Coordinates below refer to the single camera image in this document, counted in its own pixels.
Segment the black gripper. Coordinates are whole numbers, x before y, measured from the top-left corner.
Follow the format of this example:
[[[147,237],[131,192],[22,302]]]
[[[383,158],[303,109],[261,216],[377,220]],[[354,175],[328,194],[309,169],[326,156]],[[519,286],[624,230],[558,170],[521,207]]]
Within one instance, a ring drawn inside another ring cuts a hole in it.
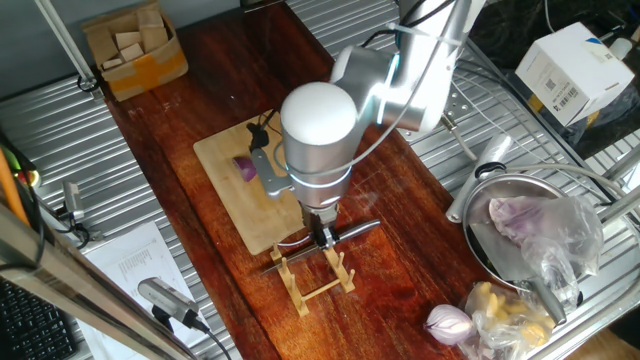
[[[323,250],[328,250],[336,244],[336,234],[333,229],[335,224],[335,212],[307,212],[305,214],[305,226],[308,228],[315,245]]]

